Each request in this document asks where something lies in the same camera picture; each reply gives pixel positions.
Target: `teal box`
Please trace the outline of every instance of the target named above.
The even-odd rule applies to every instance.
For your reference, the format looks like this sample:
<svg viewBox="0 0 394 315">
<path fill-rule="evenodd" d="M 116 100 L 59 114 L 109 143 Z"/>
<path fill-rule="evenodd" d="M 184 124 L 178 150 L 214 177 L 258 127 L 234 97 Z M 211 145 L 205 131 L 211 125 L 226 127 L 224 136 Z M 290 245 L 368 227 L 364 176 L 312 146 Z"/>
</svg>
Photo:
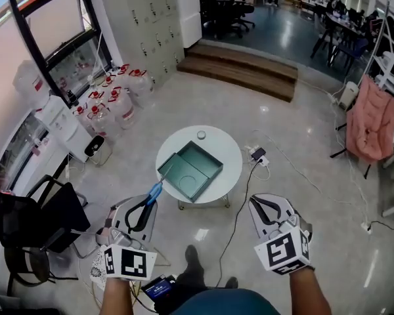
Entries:
<svg viewBox="0 0 394 315">
<path fill-rule="evenodd" d="M 222 171 L 223 163 L 190 141 L 158 168 L 159 174 L 191 202 L 203 193 Z"/>
</svg>

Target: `small screen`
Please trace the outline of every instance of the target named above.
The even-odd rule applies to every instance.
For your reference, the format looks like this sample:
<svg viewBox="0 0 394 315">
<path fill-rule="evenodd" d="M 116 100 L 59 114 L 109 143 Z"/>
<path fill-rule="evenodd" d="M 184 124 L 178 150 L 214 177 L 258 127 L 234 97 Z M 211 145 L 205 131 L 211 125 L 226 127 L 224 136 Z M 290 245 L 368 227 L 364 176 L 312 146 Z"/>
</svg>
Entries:
<svg viewBox="0 0 394 315">
<path fill-rule="evenodd" d="M 146 289 L 146 294 L 152 299 L 156 299 L 160 295 L 165 294 L 167 291 L 171 290 L 171 285 L 167 280 L 162 280 L 155 283 L 152 287 Z"/>
</svg>

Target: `pink jacket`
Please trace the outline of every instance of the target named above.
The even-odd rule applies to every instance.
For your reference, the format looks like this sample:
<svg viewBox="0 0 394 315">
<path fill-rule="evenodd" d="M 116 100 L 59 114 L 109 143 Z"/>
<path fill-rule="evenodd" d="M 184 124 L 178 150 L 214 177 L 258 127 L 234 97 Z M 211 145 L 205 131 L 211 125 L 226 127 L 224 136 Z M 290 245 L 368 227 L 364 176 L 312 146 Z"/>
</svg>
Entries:
<svg viewBox="0 0 394 315">
<path fill-rule="evenodd" d="M 347 112 L 346 148 L 368 163 L 393 154 L 394 97 L 364 75 L 356 104 Z"/>
</svg>

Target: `blue floor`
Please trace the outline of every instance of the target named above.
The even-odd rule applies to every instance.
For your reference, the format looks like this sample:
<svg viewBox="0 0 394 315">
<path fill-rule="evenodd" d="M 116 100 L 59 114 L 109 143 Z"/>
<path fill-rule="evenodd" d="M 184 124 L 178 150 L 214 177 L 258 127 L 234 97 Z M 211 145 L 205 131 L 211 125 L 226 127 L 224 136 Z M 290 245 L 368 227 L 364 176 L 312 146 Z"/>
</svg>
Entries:
<svg viewBox="0 0 394 315">
<path fill-rule="evenodd" d="M 273 6 L 256 7 L 254 13 L 247 14 L 244 19 L 255 22 L 256 27 L 252 29 L 250 26 L 248 33 L 243 31 L 241 39 L 234 33 L 228 33 L 222 39 L 216 40 L 214 35 L 206 30 L 203 38 L 264 51 L 293 60 L 344 81 L 346 71 L 343 67 L 344 55 L 340 55 L 332 67 L 328 67 L 326 64 L 328 46 L 324 50 L 321 47 L 315 57 L 310 58 L 318 39 L 312 14 L 282 3 L 279 8 Z M 357 82 L 362 75 L 364 65 L 362 62 L 354 63 L 347 80 Z"/>
</svg>

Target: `shirt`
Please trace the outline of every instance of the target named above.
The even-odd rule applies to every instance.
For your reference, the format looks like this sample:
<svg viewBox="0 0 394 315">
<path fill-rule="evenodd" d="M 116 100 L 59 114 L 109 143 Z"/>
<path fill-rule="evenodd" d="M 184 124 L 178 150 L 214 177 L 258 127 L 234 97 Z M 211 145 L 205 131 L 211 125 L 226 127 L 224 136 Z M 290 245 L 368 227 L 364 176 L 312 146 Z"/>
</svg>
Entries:
<svg viewBox="0 0 394 315">
<path fill-rule="evenodd" d="M 269 301 L 248 289 L 209 289 L 179 307 L 172 315 L 280 315 Z"/>
</svg>

